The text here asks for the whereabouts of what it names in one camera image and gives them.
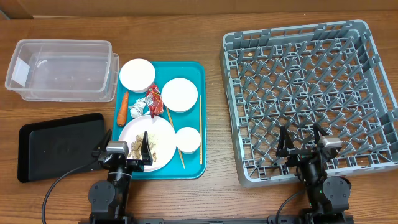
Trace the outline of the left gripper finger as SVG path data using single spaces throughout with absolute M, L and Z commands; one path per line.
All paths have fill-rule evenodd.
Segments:
M 108 130 L 102 140 L 97 144 L 97 146 L 92 150 L 91 156 L 92 157 L 99 157 L 100 154 L 106 150 L 106 146 L 110 142 L 112 137 L 112 130 Z
M 153 163 L 152 153 L 150 152 L 149 138 L 147 131 L 144 132 L 141 145 L 141 156 L 144 165 L 151 166 Z

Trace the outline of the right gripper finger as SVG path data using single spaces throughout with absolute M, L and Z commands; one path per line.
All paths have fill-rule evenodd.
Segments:
M 318 144 L 320 136 L 326 136 L 326 131 L 318 123 L 315 123 L 313 125 L 313 133 L 314 133 L 315 144 Z
M 291 140 L 287 128 L 282 126 L 280 128 L 279 143 L 277 146 L 277 157 L 288 157 L 295 151 L 295 146 Z

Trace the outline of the orange carrot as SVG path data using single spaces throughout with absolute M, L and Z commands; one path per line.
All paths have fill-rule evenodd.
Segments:
M 129 102 L 129 92 L 126 91 L 123 100 L 121 102 L 121 106 L 119 109 L 118 117 L 117 117 L 117 125 L 123 127 L 127 121 L 127 109 L 128 109 L 128 102 Z

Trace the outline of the small white cup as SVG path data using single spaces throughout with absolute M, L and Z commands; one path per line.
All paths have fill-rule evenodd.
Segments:
M 200 133 L 192 127 L 184 127 L 177 131 L 176 146 L 184 154 L 193 154 L 201 143 Z

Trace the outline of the white napkin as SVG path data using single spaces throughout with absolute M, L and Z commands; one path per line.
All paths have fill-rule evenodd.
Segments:
M 146 107 L 145 97 L 139 98 L 138 100 L 136 100 L 136 102 L 133 105 L 128 106 L 128 108 L 130 109 L 130 115 L 132 119 L 142 116 L 144 114 L 145 107 Z

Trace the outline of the wooden chopstick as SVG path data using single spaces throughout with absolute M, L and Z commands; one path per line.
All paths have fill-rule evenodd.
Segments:
M 169 117 L 170 125 L 174 128 L 174 123 L 172 121 L 172 117 L 171 117 L 170 111 L 169 111 L 169 109 L 167 107 L 166 107 L 166 112 L 167 112 L 167 115 Z M 183 159 L 183 156 L 182 156 L 182 152 L 181 152 L 181 150 L 178 147 L 177 147 L 177 151 L 178 151 L 178 154 L 180 156 L 180 161 L 182 163 L 182 167 L 183 167 L 183 169 L 185 169 L 185 162 L 184 162 L 184 159 Z
M 200 119 L 200 165 L 203 164 L 203 128 L 202 128 L 202 101 L 201 101 L 201 95 L 199 96 L 199 119 Z

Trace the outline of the red snack wrapper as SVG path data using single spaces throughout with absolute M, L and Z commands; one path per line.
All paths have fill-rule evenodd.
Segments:
M 150 111 L 151 118 L 158 116 L 164 112 L 164 103 L 160 94 L 159 87 L 152 84 L 146 92 L 146 104 Z

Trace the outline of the white bowl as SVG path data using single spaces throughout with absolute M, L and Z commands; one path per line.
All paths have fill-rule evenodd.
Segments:
M 174 78 L 163 86 L 161 97 L 168 109 L 183 113 L 190 110 L 197 102 L 198 90 L 190 80 Z

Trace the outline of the pink bowl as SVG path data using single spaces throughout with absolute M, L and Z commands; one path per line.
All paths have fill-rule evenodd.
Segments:
M 133 59 L 125 63 L 119 73 L 121 84 L 134 93 L 146 92 L 155 81 L 155 67 L 148 60 Z

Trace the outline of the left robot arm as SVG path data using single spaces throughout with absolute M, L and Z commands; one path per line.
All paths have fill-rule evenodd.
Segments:
M 147 133 L 143 135 L 141 159 L 128 158 L 129 148 L 125 141 L 113 141 L 109 130 L 93 150 L 96 163 L 108 171 L 104 181 L 94 183 L 89 192 L 91 203 L 90 223 L 137 223 L 127 214 L 126 207 L 133 172 L 143 172 L 153 163 Z

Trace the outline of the grey dishwasher rack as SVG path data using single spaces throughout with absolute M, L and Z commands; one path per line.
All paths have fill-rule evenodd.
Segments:
M 397 101 L 366 22 L 230 32 L 220 67 L 242 186 L 297 181 L 276 154 L 281 127 L 299 149 L 315 145 L 314 124 L 338 136 L 329 175 L 397 168 Z

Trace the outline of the white plate with peanuts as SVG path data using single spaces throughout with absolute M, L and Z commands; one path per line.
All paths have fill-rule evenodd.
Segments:
M 132 151 L 131 146 L 136 142 L 136 136 L 142 138 L 145 131 L 148 133 L 150 151 L 155 153 L 155 157 L 151 166 L 144 166 L 144 172 L 153 172 L 166 166 L 173 158 L 176 151 L 175 131 L 167 120 L 144 115 L 128 122 L 118 139 L 126 141 Z

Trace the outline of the black plastic tray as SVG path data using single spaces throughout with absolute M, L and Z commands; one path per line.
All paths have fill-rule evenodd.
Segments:
M 100 113 L 26 124 L 19 130 L 17 179 L 33 182 L 60 177 L 94 160 L 106 136 Z

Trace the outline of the clear plastic bin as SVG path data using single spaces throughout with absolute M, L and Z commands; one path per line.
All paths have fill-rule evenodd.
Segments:
M 106 40 L 22 39 L 5 87 L 26 101 L 110 102 L 119 55 Z

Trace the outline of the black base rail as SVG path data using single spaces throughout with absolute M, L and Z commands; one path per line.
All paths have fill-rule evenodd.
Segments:
M 299 223 L 321 223 L 321 224 L 335 224 L 335 223 L 354 223 L 352 217 L 330 218 L 315 217 L 312 221 L 304 221 L 299 216 L 283 215 L 276 220 L 276 216 L 268 216 L 267 218 L 227 218 L 227 219 L 187 219 L 187 220 L 164 220 L 163 218 L 145 218 L 135 219 L 127 217 L 125 219 L 116 220 L 95 220 L 94 218 L 80 223 L 133 223 L 133 224 L 299 224 Z

